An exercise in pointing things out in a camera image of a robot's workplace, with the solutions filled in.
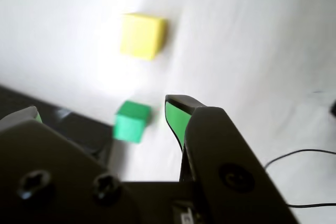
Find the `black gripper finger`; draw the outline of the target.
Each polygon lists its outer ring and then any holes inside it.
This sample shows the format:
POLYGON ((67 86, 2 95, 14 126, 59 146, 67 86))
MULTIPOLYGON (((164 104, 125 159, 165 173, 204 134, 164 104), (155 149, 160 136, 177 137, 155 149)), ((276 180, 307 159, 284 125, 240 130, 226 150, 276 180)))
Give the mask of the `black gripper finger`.
POLYGON ((1 120, 1 223, 137 222, 117 181, 34 106, 1 120))
POLYGON ((168 94, 165 119, 182 151, 180 180, 196 185, 196 203, 206 222, 296 223, 222 108, 168 94))

